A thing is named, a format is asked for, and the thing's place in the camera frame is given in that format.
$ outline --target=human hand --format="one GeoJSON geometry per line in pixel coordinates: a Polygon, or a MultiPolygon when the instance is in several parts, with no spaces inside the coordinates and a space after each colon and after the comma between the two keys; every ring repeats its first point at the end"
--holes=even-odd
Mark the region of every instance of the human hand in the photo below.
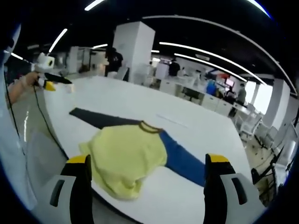
{"type": "Polygon", "coordinates": [[[35,81],[37,81],[38,73],[33,71],[33,72],[28,73],[25,77],[26,77],[27,86],[31,86],[34,84],[35,81]]]}

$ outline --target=person in black shirt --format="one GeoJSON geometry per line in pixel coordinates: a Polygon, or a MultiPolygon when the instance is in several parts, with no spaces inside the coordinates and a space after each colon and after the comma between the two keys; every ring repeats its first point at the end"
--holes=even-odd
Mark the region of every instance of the person in black shirt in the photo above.
{"type": "Polygon", "coordinates": [[[178,71],[181,70],[181,67],[179,66],[179,64],[177,63],[177,61],[175,59],[172,60],[172,63],[169,65],[169,76],[177,76],[178,75],[178,71]]]}
{"type": "Polygon", "coordinates": [[[106,66],[105,76],[114,77],[122,66],[123,57],[115,48],[108,48],[106,50],[106,58],[109,65],[106,66]]]}

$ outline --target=white cabinet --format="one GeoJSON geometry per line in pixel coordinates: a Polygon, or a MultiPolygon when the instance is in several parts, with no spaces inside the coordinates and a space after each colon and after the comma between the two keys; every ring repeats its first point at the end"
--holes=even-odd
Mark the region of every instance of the white cabinet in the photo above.
{"type": "Polygon", "coordinates": [[[232,107],[233,106],[231,104],[229,104],[228,102],[219,100],[219,104],[217,105],[216,112],[218,114],[221,114],[221,115],[227,117],[229,112],[231,111],[232,107]]]}
{"type": "Polygon", "coordinates": [[[161,80],[160,89],[161,92],[176,95],[177,85],[174,82],[166,81],[165,79],[161,80]]]}
{"type": "Polygon", "coordinates": [[[215,111],[217,109],[218,103],[219,103],[218,98],[213,97],[211,95],[205,95],[204,99],[202,100],[201,105],[206,109],[215,111]]]}

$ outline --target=black ceiling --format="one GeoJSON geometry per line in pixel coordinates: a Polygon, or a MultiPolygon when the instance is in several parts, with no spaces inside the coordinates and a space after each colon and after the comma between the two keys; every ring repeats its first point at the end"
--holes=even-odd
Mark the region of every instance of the black ceiling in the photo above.
{"type": "MultiPolygon", "coordinates": [[[[52,43],[58,34],[68,32],[55,50],[70,46],[112,44],[117,25],[142,20],[156,31],[154,49],[162,54],[173,53],[195,56],[193,50],[161,46],[159,42],[172,42],[196,47],[230,59],[253,73],[272,74],[285,78],[277,65],[256,46],[242,37],[207,23],[183,19],[146,19],[151,15],[183,15],[213,21],[240,31],[268,51],[284,68],[295,83],[299,58],[296,7],[290,2],[259,0],[267,9],[270,19],[247,0],[105,0],[94,9],[84,8],[92,0],[31,1],[26,3],[27,17],[22,22],[21,35],[15,49],[20,55],[29,54],[31,44],[52,43]]],[[[212,63],[237,74],[243,70],[214,57],[212,63]]]]}

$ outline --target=window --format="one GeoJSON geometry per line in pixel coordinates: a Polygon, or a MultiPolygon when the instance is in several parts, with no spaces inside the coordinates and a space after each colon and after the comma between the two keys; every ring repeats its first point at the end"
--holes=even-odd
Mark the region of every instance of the window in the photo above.
{"type": "Polygon", "coordinates": [[[262,114],[266,114],[267,112],[271,100],[272,91],[273,86],[269,85],[260,85],[258,88],[256,100],[253,106],[262,114]]]}
{"type": "Polygon", "coordinates": [[[256,83],[255,82],[250,82],[248,81],[246,83],[246,86],[245,86],[245,90],[246,90],[246,98],[245,98],[245,101],[247,103],[251,103],[252,101],[252,98],[253,98],[253,94],[254,94],[254,90],[256,89],[256,83]]]}

